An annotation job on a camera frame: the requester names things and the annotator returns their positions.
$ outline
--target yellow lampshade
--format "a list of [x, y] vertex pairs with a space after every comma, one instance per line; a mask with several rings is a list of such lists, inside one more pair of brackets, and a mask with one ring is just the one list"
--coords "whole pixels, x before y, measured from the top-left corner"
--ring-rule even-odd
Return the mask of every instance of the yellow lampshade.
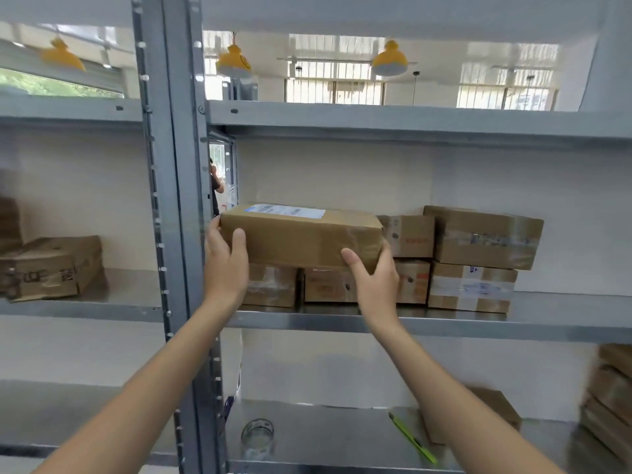
[[51, 40], [52, 48], [46, 48], [42, 50], [42, 60], [48, 63], [55, 63], [58, 65], [80, 69], [85, 71], [82, 61], [77, 55], [73, 55], [68, 51], [68, 45], [64, 43], [64, 40], [56, 37]]
[[227, 53], [222, 53], [215, 63], [217, 73], [230, 78], [250, 78], [252, 68], [246, 57], [241, 54], [241, 48], [233, 44], [228, 47]]
[[390, 39], [384, 45], [384, 51], [371, 61], [371, 70], [377, 76], [397, 76], [408, 69], [406, 55], [399, 51], [399, 45]]

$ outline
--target person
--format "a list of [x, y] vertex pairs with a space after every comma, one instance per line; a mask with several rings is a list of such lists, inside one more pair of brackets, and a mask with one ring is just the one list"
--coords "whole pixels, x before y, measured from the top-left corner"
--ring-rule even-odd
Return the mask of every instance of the person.
[[[207, 260], [202, 304], [103, 410], [34, 472], [138, 472], [185, 390], [203, 363], [208, 362], [211, 345], [246, 293], [249, 280], [246, 236], [241, 229], [234, 231], [231, 252], [219, 230], [219, 218], [215, 218], [205, 239]], [[352, 250], [345, 248], [341, 254], [356, 279], [359, 308], [368, 328], [391, 357], [423, 412], [444, 434], [467, 473], [562, 473], [444, 371], [407, 333], [396, 312], [399, 276], [386, 241], [373, 275], [368, 274]]]
[[217, 166], [213, 164], [213, 160], [210, 161], [210, 191], [213, 198], [213, 216], [219, 215], [219, 205], [217, 204], [217, 191], [220, 195], [224, 192], [224, 182], [219, 179], [217, 175]]

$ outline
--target gray metal upright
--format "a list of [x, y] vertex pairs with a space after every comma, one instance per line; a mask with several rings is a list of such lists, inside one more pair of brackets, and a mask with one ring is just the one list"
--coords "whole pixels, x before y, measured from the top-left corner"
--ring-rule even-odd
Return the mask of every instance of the gray metal upright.
[[[203, 299], [212, 219], [199, 2], [132, 3], [167, 341]], [[174, 416], [180, 471], [225, 471], [219, 338]]]

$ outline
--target brown cardboard box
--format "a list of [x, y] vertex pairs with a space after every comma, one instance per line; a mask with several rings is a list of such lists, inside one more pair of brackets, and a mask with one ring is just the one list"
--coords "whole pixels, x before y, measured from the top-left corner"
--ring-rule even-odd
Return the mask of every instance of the brown cardboard box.
[[[476, 396], [483, 401], [487, 406], [492, 408], [496, 414], [503, 418], [509, 425], [517, 431], [520, 431], [522, 426], [522, 418], [510, 402], [505, 398], [505, 395], [499, 390], [487, 389], [485, 387], [469, 387]], [[430, 418], [423, 416], [423, 424], [432, 444], [446, 444], [446, 440], [438, 428], [430, 421]]]
[[291, 308], [296, 301], [296, 268], [250, 265], [244, 304]]
[[246, 204], [223, 213], [221, 225], [229, 243], [236, 228], [246, 232], [257, 264], [338, 269], [346, 266], [340, 251], [352, 248], [372, 273], [382, 248], [382, 224], [360, 211]]
[[632, 346], [614, 343], [602, 344], [599, 346], [599, 358], [632, 379]]
[[0, 274], [12, 301], [79, 294], [101, 270], [98, 236], [38, 238], [0, 254]]
[[22, 245], [20, 211], [14, 199], [0, 197], [0, 253]]
[[429, 308], [508, 313], [517, 271], [432, 263]]
[[541, 219], [426, 206], [435, 217], [434, 258], [446, 264], [503, 269], [533, 266], [540, 243]]
[[581, 409], [580, 424], [619, 459], [632, 465], [632, 427], [592, 398]]
[[632, 426], [632, 379], [611, 366], [601, 366], [593, 375], [588, 391], [623, 422]]
[[378, 216], [394, 258], [431, 258], [434, 251], [432, 216]]
[[[428, 294], [430, 263], [395, 261], [399, 273], [398, 303], [425, 304]], [[355, 280], [347, 270], [305, 270], [306, 303], [357, 303]]]

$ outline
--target metal shelf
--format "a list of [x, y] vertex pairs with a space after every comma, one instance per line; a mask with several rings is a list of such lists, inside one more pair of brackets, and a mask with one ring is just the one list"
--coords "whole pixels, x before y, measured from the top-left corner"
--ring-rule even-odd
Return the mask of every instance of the metal shelf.
[[161, 323], [158, 273], [106, 269], [79, 296], [17, 303], [1, 299], [0, 315]]
[[[416, 409], [392, 408], [431, 446]], [[439, 463], [420, 456], [390, 421], [386, 409], [332, 408], [275, 401], [237, 400], [226, 422], [227, 472], [306, 474], [323, 472], [461, 473], [445, 446], [431, 446]], [[249, 455], [241, 446], [241, 430], [251, 420], [273, 423], [272, 451]], [[622, 474], [625, 467], [596, 438], [574, 423], [524, 420], [522, 436], [569, 474]]]
[[107, 124], [140, 129], [140, 100], [83, 96], [0, 96], [0, 124]]
[[[119, 391], [110, 386], [0, 380], [0, 456], [48, 456]], [[147, 464], [178, 465], [172, 420]]]
[[617, 114], [207, 101], [209, 124], [237, 136], [486, 142], [569, 147], [632, 140]]
[[[414, 335], [530, 339], [565, 342], [632, 342], [632, 297], [515, 293], [508, 315], [398, 307]], [[296, 310], [242, 306], [229, 327], [368, 332], [354, 304], [306, 304]]]

